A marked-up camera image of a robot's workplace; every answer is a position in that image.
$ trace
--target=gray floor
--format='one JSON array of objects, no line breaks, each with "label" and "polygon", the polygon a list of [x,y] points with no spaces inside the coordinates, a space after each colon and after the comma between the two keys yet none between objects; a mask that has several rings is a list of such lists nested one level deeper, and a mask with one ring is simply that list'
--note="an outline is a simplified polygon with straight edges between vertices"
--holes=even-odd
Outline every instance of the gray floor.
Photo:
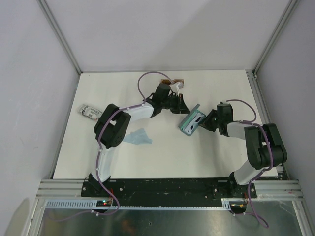
[{"label": "gray floor", "polygon": [[[291,202],[256,202],[270,229],[252,216],[227,211],[120,210],[112,216],[82,214],[62,223],[44,218],[41,236],[301,236]],[[46,210],[55,219],[79,210]]]}]

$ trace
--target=light blue cloth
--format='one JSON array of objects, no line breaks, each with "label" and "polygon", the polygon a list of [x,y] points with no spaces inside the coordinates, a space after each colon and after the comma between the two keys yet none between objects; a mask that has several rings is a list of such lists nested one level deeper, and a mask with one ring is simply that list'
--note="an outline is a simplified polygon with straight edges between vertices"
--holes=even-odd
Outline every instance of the light blue cloth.
[{"label": "light blue cloth", "polygon": [[151,144],[152,139],[150,139],[144,130],[144,128],[138,129],[137,131],[127,134],[123,140],[124,142],[131,144]]}]

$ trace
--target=brown object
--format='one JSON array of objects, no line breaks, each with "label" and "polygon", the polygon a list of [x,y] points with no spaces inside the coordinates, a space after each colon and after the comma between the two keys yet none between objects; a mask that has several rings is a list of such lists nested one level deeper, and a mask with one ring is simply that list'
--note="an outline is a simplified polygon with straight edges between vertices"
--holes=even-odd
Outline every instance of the brown object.
[{"label": "brown object", "polygon": [[[184,85],[184,80],[183,80],[183,79],[175,79],[175,80],[173,80],[173,81],[174,81],[174,83],[176,83],[176,82],[182,82],[183,85]],[[168,79],[161,79],[161,83],[162,83],[162,84],[171,85],[171,82],[170,82]]]}]

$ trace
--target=white wall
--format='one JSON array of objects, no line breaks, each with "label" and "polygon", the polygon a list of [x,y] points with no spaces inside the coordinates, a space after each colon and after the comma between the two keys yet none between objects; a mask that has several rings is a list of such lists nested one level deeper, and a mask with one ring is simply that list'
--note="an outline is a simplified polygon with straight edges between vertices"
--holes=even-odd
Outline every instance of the white wall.
[{"label": "white wall", "polygon": [[267,106],[315,221],[315,1],[301,0],[258,73]]},{"label": "white wall", "polygon": [[35,0],[2,2],[0,35],[0,235],[18,236],[50,171],[78,75]]},{"label": "white wall", "polygon": [[253,69],[289,0],[47,0],[81,69]]}]

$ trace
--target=white table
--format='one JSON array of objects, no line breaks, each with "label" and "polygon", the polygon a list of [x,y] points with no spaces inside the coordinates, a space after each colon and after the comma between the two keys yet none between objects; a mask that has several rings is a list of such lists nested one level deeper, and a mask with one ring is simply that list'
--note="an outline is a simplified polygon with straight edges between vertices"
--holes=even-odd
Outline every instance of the white table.
[{"label": "white table", "polygon": [[[257,111],[244,70],[171,71],[172,79],[185,80],[181,89],[189,109],[197,103],[208,114],[222,100],[242,99]],[[54,178],[85,178],[95,167],[98,151],[93,128],[95,122],[78,113],[82,104],[105,110],[114,103],[119,107],[138,104],[142,98],[137,80],[142,72],[82,74],[67,124]],[[161,75],[150,74],[140,86],[149,96],[158,86]],[[252,111],[239,102],[232,103],[234,120],[252,119]],[[164,110],[158,116],[131,123],[126,134],[144,128],[152,144],[122,142],[111,167],[112,178],[227,177],[247,160],[245,141],[209,132],[201,127],[186,136],[178,124],[186,115]],[[265,174],[276,176],[273,168]]]}]

